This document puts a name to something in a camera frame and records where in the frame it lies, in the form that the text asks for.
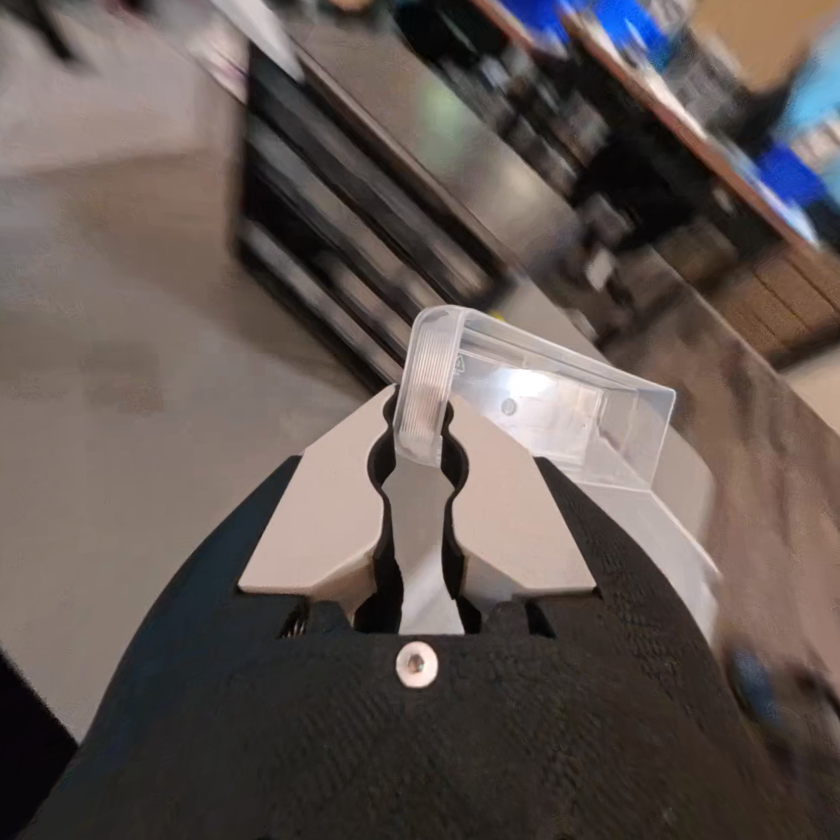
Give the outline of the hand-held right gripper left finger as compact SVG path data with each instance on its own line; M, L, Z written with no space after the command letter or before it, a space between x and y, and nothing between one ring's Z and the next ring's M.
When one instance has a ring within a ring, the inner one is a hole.
M303 451L241 592L333 602L356 627L399 627L403 576L384 488L396 467L396 396L387 386Z

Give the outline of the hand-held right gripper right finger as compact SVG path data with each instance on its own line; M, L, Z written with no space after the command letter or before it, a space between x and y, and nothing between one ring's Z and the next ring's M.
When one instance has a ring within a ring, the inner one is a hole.
M451 399L441 470L442 568L463 627L499 604L584 595L595 580L535 458L464 399Z

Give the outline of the small clear plastic drawer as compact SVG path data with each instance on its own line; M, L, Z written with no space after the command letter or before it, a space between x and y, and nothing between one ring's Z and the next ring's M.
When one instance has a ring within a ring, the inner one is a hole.
M475 309L415 318L398 388L395 448L440 466L458 397L573 480L651 490L674 390L620 371Z

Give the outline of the rows of clear cabinet drawers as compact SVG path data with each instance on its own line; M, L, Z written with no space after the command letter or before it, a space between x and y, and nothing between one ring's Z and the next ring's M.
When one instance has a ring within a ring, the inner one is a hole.
M254 192L240 241L375 379L400 379L421 311L496 290L498 275L329 121L245 126Z

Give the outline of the black drawer cabinet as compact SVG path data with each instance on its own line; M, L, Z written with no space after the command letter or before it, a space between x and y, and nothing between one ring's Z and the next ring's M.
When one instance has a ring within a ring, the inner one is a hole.
M393 37L303 29L292 44L296 74L250 40L241 164L233 217L234 252L270 298L319 342L368 392L382 389L355 353L270 278L240 241L253 177L246 150L247 117L284 133L329 121L393 179L448 236L498 275L483 303L460 307L494 314L514 326L601 359L543 288L580 234L574 211L500 140L430 69Z

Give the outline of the grey desk with wooden edge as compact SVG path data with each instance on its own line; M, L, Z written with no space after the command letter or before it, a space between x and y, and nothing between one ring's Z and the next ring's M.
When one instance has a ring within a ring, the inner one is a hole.
M570 203L595 196L626 218L612 243L590 223L587 248L620 259L695 217L726 208L746 227L741 259L774 242L817 244L817 211L834 217L838 186L838 20L775 87L740 86L690 27L661 27L650 2L473 2L504 36L577 90L607 126Z

